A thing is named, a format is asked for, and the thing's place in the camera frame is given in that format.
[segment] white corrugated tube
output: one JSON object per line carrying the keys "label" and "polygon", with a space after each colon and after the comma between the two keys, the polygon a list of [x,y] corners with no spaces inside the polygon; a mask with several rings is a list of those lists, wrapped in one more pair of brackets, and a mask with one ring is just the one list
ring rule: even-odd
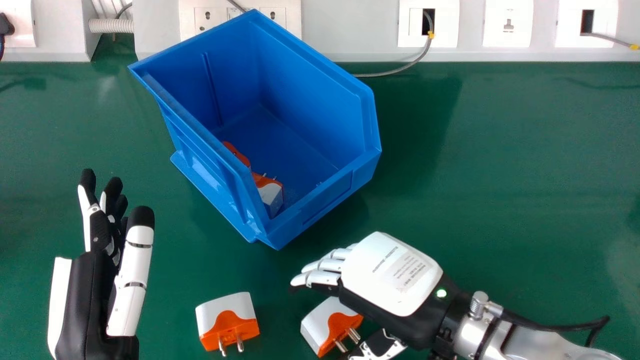
{"label": "white corrugated tube", "polygon": [[90,19],[89,31],[91,31],[94,34],[109,34],[109,33],[133,34],[133,20]]}

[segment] green table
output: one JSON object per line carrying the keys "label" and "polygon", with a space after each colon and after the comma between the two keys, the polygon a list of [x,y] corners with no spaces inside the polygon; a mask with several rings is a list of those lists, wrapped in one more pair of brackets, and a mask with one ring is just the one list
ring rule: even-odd
{"label": "green table", "polygon": [[277,252],[244,241],[173,167],[160,112],[125,67],[131,39],[106,40],[93,63],[0,64],[0,359],[48,356],[53,259],[83,251],[83,167],[99,187],[122,177],[129,203],[156,212],[142,359],[219,359],[194,308],[237,291],[262,331],[243,359],[314,359],[300,320],[322,296],[288,294],[289,279],[374,230],[539,322],[609,314],[597,345],[637,359],[640,64],[423,63],[366,80],[383,142],[374,179]]}

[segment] metal prong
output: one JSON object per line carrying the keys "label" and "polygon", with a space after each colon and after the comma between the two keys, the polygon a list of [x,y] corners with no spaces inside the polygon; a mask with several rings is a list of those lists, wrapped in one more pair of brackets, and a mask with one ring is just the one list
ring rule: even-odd
{"label": "metal prong", "polygon": [[344,346],[344,344],[341,343],[340,340],[334,340],[333,343],[335,344],[335,347],[337,347],[338,350],[340,350],[340,352],[345,353],[349,351],[349,349],[347,349],[347,347]]}
{"label": "metal prong", "polygon": [[236,343],[238,345],[238,352],[244,351],[244,343],[242,342],[242,338],[240,335],[236,335]]}
{"label": "metal prong", "polygon": [[220,353],[222,354],[222,357],[227,357],[227,351],[225,350],[225,346],[222,343],[222,338],[218,338],[218,348],[220,349]]}
{"label": "metal prong", "polygon": [[349,328],[347,330],[347,334],[356,345],[360,342],[360,339],[362,339],[360,337],[360,334],[357,331],[355,331],[355,329]]}

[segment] blue storage bin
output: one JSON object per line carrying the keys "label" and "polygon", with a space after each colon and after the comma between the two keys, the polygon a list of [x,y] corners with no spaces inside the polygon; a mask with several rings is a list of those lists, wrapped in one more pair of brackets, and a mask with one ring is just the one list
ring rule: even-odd
{"label": "blue storage bin", "polygon": [[[249,242],[281,249],[373,176],[371,89],[256,10],[129,68],[160,106],[171,161]],[[223,141],[284,185],[277,216]]]}

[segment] robotic hand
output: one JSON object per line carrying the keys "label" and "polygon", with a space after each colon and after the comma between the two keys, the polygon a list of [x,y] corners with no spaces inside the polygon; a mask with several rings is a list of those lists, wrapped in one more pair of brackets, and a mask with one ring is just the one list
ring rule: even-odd
{"label": "robotic hand", "polygon": [[[458,289],[436,261],[384,233],[336,249],[302,269],[294,289],[312,288],[382,327],[349,360],[390,359],[407,347],[431,349],[431,359],[621,360],[591,348],[605,316],[580,325],[547,327]],[[591,330],[587,346],[559,332]]]}
{"label": "robotic hand", "polygon": [[135,336],[154,241],[154,212],[139,206],[124,217],[127,198],[113,177],[100,201],[95,174],[78,184],[85,253],[56,258],[47,342],[56,360],[137,360]]}

